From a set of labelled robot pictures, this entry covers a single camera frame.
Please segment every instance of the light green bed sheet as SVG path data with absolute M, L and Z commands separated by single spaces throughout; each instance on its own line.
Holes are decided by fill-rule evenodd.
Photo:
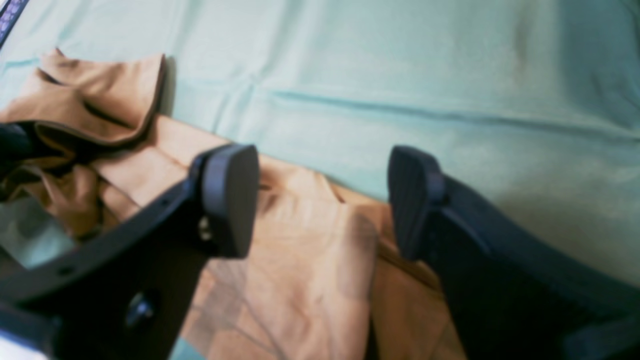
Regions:
M 391 147 L 415 145 L 551 246 L 640 285 L 639 14 L 635 0 L 31 0 L 0 51 L 0 106 L 53 47 L 166 53 L 176 119 L 382 200 Z M 0 208 L 0 243 L 29 266 L 71 246 L 31 200 Z

